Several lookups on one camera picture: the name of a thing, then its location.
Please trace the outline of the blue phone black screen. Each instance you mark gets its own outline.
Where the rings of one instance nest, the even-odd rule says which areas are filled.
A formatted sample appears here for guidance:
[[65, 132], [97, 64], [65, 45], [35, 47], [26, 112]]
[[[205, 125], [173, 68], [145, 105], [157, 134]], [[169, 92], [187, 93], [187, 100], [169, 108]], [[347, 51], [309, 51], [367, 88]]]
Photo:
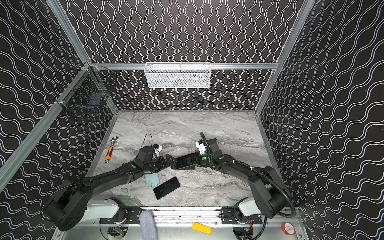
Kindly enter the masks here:
[[187, 162], [187, 155], [178, 157], [176, 159], [177, 159], [177, 163], [176, 163], [177, 166], [194, 165]]

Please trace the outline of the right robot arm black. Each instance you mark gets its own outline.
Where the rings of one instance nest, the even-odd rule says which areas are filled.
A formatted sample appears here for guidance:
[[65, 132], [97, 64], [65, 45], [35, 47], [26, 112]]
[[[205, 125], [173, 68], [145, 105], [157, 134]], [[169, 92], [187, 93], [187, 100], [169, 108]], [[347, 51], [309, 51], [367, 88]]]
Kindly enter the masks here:
[[296, 216], [291, 195], [274, 168], [253, 167], [223, 154], [216, 139], [199, 140], [196, 147], [199, 151], [194, 154], [192, 164], [230, 175], [249, 185], [252, 198], [240, 201], [236, 207], [241, 215], [262, 214], [270, 219], [276, 215], [286, 218]]

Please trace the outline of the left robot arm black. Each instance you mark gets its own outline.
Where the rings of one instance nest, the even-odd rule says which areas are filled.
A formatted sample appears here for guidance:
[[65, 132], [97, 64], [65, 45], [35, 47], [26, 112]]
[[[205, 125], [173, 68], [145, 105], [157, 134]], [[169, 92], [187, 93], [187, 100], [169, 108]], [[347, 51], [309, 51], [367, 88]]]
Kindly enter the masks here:
[[42, 214], [53, 222], [60, 231], [67, 231], [80, 223], [86, 213], [89, 201], [112, 188], [134, 182], [144, 174], [153, 174], [170, 167], [176, 159], [170, 155], [157, 154], [153, 146], [143, 147], [136, 157], [120, 167], [93, 177], [65, 180], [42, 205]]

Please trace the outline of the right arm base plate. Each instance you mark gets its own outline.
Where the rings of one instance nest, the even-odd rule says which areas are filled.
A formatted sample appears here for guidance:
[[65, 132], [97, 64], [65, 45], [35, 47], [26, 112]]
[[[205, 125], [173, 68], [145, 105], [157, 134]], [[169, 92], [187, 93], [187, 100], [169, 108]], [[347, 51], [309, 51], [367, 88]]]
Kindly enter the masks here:
[[263, 222], [260, 215], [246, 217], [240, 212], [240, 210], [233, 207], [222, 207], [218, 218], [221, 219], [223, 225], [245, 225], [249, 224], [250, 221], [252, 221], [253, 224], [261, 225]]

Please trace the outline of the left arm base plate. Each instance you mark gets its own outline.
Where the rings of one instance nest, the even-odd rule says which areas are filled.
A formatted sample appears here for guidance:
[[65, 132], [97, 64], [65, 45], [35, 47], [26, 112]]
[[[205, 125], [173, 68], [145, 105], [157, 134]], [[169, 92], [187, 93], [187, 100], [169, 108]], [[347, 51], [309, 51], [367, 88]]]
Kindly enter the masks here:
[[117, 213], [110, 219], [101, 218], [101, 224], [130, 225], [140, 223], [140, 207], [126, 207], [118, 209]]

